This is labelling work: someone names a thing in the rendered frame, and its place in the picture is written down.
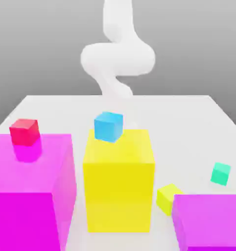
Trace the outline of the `small blue cube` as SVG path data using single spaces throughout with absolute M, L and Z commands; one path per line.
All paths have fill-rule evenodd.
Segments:
M 123 133 L 123 115 L 112 112 L 102 112 L 94 119 L 94 137 L 110 143 L 115 143 Z

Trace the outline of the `small yellow cube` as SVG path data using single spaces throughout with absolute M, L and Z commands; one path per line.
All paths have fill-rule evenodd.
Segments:
M 174 184 L 168 184 L 157 190 L 156 205 L 167 215 L 171 216 L 174 195 L 184 194 Z

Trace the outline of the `small red cube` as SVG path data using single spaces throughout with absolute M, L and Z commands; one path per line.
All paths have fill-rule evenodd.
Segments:
M 38 121 L 34 119 L 18 119 L 9 129 L 14 145 L 32 146 L 40 138 Z

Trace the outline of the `small green cube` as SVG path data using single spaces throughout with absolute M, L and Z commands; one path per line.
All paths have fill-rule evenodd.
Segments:
M 211 176 L 211 182 L 226 186 L 231 171 L 231 166 L 216 162 Z

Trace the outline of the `large yellow box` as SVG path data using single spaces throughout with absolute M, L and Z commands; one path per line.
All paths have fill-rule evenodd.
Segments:
M 146 129 L 125 129 L 114 143 L 89 131 L 83 158 L 88 232 L 149 232 L 155 159 Z

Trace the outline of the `large magenta box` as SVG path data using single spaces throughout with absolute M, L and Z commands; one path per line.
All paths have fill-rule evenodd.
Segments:
M 0 251 L 66 251 L 75 200 L 70 134 L 30 147 L 0 134 Z

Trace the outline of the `large purple box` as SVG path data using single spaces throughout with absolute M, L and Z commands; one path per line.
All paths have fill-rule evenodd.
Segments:
M 236 251 L 236 194 L 175 195 L 171 216 L 180 251 Z

